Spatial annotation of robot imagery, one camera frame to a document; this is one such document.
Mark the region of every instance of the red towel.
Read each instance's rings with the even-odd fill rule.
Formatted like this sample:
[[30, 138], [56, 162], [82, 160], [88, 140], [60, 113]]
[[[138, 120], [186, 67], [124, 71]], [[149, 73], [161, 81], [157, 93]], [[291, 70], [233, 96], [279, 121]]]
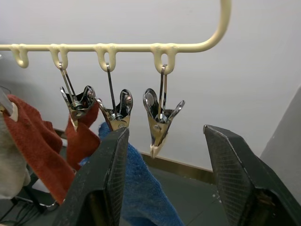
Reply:
[[14, 95], [8, 95], [18, 108], [17, 122], [3, 114], [7, 128], [27, 163], [42, 180], [53, 198], [63, 200], [74, 179], [68, 163], [59, 155], [62, 141], [52, 123], [43, 121], [40, 113]]
[[67, 162], [75, 169], [79, 170], [79, 162], [91, 156], [100, 144], [100, 139], [89, 128], [95, 122], [98, 115], [98, 103], [95, 102], [88, 113], [79, 119], [78, 127], [75, 130], [69, 118], [66, 128], [67, 136]]

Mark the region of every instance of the drying rack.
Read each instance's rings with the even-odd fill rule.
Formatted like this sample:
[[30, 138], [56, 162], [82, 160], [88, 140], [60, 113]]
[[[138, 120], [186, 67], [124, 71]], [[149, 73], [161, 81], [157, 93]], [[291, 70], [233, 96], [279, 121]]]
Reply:
[[67, 44], [51, 44], [51, 45], [25, 45], [11, 44], [0, 45], [0, 50], [11, 51], [17, 62], [22, 67], [28, 67], [28, 51], [49, 51], [51, 53], [54, 64], [59, 68], [59, 62], [62, 62], [62, 68], [68, 67], [68, 52], [96, 52], [100, 67], [107, 71], [104, 54], [109, 54], [110, 71], [113, 71], [116, 66], [116, 53], [118, 52], [151, 52], [154, 55], [155, 67], [160, 73], [162, 68], [161, 57], [167, 55], [168, 64], [165, 69], [165, 74], [169, 74], [174, 70], [175, 55], [177, 53], [196, 53], [203, 52], [214, 47], [224, 36], [231, 14], [231, 0], [220, 0], [221, 15], [217, 30], [210, 39], [197, 44], [88, 44], [88, 45], [67, 45]]

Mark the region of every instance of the gray floor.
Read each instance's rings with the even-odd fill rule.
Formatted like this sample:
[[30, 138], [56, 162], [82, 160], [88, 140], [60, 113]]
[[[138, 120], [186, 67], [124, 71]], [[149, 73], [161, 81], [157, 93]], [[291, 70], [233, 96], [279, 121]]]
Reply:
[[[214, 185], [183, 178], [158, 169], [151, 169], [178, 214], [187, 226], [227, 226], [227, 220]], [[11, 206], [10, 201], [0, 200], [0, 216]], [[14, 220], [21, 205], [16, 206], [5, 220]], [[45, 212], [25, 226], [51, 226], [57, 211]], [[124, 220], [121, 226], [128, 226]]]

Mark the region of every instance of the clothespin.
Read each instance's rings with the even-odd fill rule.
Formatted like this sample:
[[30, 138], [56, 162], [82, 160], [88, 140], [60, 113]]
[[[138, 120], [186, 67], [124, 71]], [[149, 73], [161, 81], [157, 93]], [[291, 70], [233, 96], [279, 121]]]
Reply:
[[85, 116], [95, 102], [95, 91], [91, 86], [86, 86], [82, 93], [76, 95], [70, 82], [67, 71], [62, 69], [61, 62], [59, 63], [59, 66], [69, 92], [66, 93], [64, 88], [61, 87], [61, 93], [64, 98], [64, 101], [67, 104], [71, 121], [76, 130], [78, 126], [78, 119]]
[[133, 96], [127, 89], [123, 89], [120, 93], [120, 103], [115, 105], [115, 98], [113, 93], [113, 86], [111, 81], [110, 66], [107, 63], [107, 72], [109, 78], [109, 86], [111, 92], [111, 99], [113, 109], [107, 109], [102, 100], [95, 98], [99, 104], [99, 108], [103, 113], [103, 116], [111, 129], [111, 131], [117, 130], [122, 127], [128, 127], [130, 123], [131, 111], [133, 108]]
[[[162, 66], [161, 70], [161, 84], [160, 84], [160, 96], [159, 103], [158, 98], [153, 89], [147, 89], [143, 95], [143, 105], [147, 112], [147, 117], [150, 126], [151, 145], [150, 154], [152, 158], [155, 158], [162, 149], [166, 137], [168, 135], [169, 127], [174, 117], [181, 111], [185, 105], [185, 101], [181, 101], [174, 110], [165, 109], [166, 106], [166, 92], [167, 92], [167, 75], [164, 75], [164, 71], [167, 65]], [[164, 82], [164, 100], [162, 103], [162, 90], [163, 90], [163, 77]]]
[[15, 103], [11, 102], [6, 94], [0, 89], [0, 112], [6, 111], [10, 118], [18, 121], [18, 108]]

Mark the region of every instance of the hanger hook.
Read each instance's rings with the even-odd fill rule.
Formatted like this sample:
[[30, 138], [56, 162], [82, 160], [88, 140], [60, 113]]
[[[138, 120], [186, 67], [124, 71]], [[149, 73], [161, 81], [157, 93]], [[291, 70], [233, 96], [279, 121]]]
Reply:
[[[158, 107], [158, 120], [161, 120], [161, 116], [164, 115], [165, 106], [166, 106], [166, 92], [167, 92], [167, 74], [164, 75], [167, 65], [162, 65], [161, 68], [161, 82], [160, 82], [160, 94], [159, 94], [159, 107]], [[163, 92], [163, 83], [164, 83], [164, 99], [163, 99], [163, 108], [161, 113], [161, 104], [162, 104], [162, 92]]]
[[78, 100], [77, 100], [76, 94], [74, 92], [73, 86], [71, 84], [71, 81], [69, 79], [67, 70], [63, 69], [63, 63], [61, 61], [58, 63], [58, 65], [59, 65], [59, 69], [61, 71], [61, 74], [63, 76], [63, 79], [65, 81], [66, 87], [68, 89], [69, 95], [71, 97], [72, 104], [75, 107], [76, 106], [75, 102], [78, 101]]
[[110, 92], [111, 92], [113, 111], [114, 111], [115, 117], [117, 118], [117, 109], [116, 109], [116, 105], [115, 105], [115, 98], [114, 98], [114, 92], [113, 92], [113, 86], [112, 86], [112, 79], [111, 79], [111, 73], [110, 73], [110, 64], [106, 63], [106, 67], [107, 67], [108, 78], [109, 78], [109, 86], [110, 86]]

